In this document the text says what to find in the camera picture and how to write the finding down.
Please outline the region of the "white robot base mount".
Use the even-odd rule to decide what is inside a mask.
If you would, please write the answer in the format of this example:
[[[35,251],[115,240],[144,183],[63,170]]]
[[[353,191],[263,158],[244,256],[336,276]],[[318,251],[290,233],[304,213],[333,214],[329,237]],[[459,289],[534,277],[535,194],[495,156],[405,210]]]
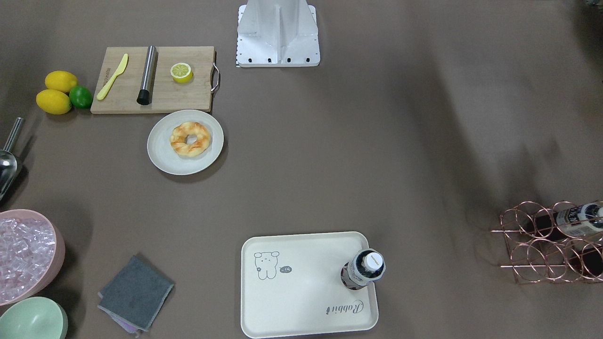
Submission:
[[[316,8],[305,0],[249,0],[237,13],[238,67],[320,64]]]

